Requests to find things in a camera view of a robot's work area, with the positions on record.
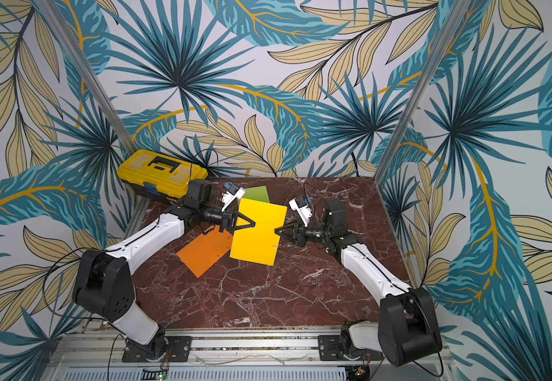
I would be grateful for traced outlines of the yellow paper sheet stack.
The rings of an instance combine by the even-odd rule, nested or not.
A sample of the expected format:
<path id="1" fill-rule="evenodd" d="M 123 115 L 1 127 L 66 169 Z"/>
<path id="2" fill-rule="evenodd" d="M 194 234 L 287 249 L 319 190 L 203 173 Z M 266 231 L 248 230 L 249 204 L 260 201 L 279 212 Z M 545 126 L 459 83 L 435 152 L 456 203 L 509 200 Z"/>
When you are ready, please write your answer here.
<path id="1" fill-rule="evenodd" d="M 280 241 L 274 230 L 284 225 L 287 208 L 243 198 L 239 213 L 255 222 L 255 226 L 234 233 L 230 257 L 273 266 Z"/>

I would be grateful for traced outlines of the green paper sheet stack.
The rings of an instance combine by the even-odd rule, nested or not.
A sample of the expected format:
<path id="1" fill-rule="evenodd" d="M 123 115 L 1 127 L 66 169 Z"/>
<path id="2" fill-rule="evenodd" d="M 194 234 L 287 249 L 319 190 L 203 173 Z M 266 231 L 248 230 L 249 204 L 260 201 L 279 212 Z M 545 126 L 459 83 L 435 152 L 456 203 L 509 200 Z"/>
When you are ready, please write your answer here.
<path id="1" fill-rule="evenodd" d="M 246 188 L 243 199 L 249 199 L 260 203 L 270 203 L 266 186 Z"/>

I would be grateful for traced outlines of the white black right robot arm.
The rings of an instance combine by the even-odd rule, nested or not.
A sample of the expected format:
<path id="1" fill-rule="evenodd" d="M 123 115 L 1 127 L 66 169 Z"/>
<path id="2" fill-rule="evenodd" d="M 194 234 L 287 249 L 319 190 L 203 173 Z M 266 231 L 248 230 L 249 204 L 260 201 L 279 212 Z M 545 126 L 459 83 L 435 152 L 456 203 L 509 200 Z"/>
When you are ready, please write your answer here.
<path id="1" fill-rule="evenodd" d="M 339 336 L 320 340 L 325 360 L 358 360 L 379 355 L 399 367 L 439 354 L 442 338 L 431 295 L 414 288 L 386 268 L 347 225 L 346 211 L 338 200 L 323 205 L 321 222 L 312 220 L 308 198 L 289 201 L 297 218 L 274 232 L 303 247 L 322 244 L 345 269 L 368 290 L 379 307 L 379 321 L 351 322 L 342 326 Z"/>

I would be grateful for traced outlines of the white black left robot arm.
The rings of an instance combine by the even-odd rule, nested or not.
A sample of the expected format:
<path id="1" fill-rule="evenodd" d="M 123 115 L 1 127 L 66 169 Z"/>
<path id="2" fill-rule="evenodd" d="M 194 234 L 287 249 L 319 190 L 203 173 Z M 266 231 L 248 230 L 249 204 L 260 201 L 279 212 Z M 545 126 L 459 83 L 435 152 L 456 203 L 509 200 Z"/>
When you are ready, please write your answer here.
<path id="1" fill-rule="evenodd" d="M 212 183 L 192 180 L 186 195 L 139 232 L 106 249 L 86 250 L 72 290 L 73 302 L 103 318 L 131 344 L 146 352 L 162 353 L 166 346 L 164 330 L 136 302 L 132 276 L 160 249 L 201 223 L 229 233 L 254 227 L 253 220 L 231 205 L 240 201 L 246 190 L 232 183 L 224 187 L 223 206 L 215 208 L 208 204 Z"/>

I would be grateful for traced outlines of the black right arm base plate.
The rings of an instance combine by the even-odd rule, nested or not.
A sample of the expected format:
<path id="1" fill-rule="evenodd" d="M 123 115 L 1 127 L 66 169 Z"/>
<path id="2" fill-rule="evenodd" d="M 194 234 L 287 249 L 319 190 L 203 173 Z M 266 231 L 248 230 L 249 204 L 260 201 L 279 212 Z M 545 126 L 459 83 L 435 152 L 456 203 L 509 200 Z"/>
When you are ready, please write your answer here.
<path id="1" fill-rule="evenodd" d="M 373 361 L 385 358 L 380 351 L 356 348 L 351 339 L 342 334 L 318 336 L 318 350 L 321 361 Z"/>

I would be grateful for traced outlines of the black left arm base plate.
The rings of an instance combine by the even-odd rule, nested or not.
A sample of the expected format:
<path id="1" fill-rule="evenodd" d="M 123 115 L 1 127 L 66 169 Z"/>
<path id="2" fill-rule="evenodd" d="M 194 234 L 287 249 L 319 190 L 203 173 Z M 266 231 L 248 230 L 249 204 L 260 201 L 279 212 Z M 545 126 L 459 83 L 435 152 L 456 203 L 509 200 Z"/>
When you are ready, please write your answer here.
<path id="1" fill-rule="evenodd" d="M 188 361 L 192 338 L 190 336 L 160 336 L 150 344 L 140 345 L 126 340 L 124 363 L 185 363 Z"/>

